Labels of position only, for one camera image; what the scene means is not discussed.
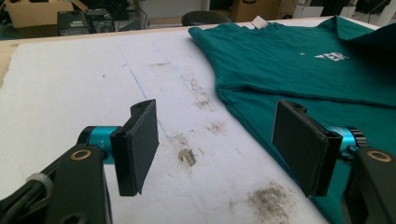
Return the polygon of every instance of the black box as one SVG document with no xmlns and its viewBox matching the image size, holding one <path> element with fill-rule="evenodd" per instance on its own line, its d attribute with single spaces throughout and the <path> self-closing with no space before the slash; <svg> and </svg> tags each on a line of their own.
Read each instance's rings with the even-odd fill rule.
<svg viewBox="0 0 396 224">
<path fill-rule="evenodd" d="M 87 35 L 90 27 L 85 15 L 81 11 L 58 12 L 59 35 Z"/>
<path fill-rule="evenodd" d="M 114 20 L 104 9 L 88 9 L 87 19 L 90 23 L 91 34 L 115 32 Z"/>
</svg>

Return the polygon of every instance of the small debris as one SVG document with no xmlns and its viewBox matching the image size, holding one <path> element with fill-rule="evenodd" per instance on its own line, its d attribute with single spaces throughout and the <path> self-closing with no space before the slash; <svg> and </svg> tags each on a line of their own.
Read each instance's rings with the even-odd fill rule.
<svg viewBox="0 0 396 224">
<path fill-rule="evenodd" d="M 183 158 L 186 158 L 190 166 L 193 166 L 196 163 L 194 154 L 192 154 L 192 150 L 187 150 L 186 148 L 178 152 L 178 158 L 181 161 L 183 161 Z"/>
</svg>

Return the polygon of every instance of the cardboard box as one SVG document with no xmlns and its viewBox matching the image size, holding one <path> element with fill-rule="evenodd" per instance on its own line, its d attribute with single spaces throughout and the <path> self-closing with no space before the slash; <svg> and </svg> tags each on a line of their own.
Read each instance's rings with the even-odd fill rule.
<svg viewBox="0 0 396 224">
<path fill-rule="evenodd" d="M 72 2 L 49 0 L 48 2 L 32 3 L 29 0 L 19 0 L 11 3 L 10 0 L 6 0 L 6 7 L 14 27 L 18 29 L 22 37 L 48 37 L 58 35 L 58 12 L 73 11 L 73 4 L 81 9 L 86 9 L 79 0 Z"/>
<path fill-rule="evenodd" d="M 257 16 L 270 21 L 276 20 L 282 0 L 233 0 L 231 20 L 253 21 Z"/>
</svg>

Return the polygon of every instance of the white logo print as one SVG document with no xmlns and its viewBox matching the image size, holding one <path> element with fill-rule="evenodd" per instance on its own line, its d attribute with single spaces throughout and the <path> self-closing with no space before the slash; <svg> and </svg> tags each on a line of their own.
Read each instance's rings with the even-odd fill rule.
<svg viewBox="0 0 396 224">
<path fill-rule="evenodd" d="M 320 58 L 320 59 L 331 59 L 335 62 L 338 62 L 340 60 L 348 59 L 349 57 L 342 55 L 341 53 L 326 53 L 326 54 L 320 54 L 315 56 L 315 58 Z"/>
</svg>

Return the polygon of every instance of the cable tie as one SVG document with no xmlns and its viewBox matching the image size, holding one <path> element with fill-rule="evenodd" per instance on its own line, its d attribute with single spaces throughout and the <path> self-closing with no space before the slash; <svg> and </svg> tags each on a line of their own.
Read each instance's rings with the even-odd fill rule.
<svg viewBox="0 0 396 224">
<path fill-rule="evenodd" d="M 28 182 L 30 180 L 35 180 L 35 181 L 42 183 L 44 185 L 44 187 L 46 188 L 47 197 L 49 197 L 51 195 L 52 189 L 53 189 L 53 182 L 47 175 L 44 175 L 42 173 L 35 173 L 35 174 L 32 174 L 29 177 L 27 177 L 26 182 Z"/>
</svg>

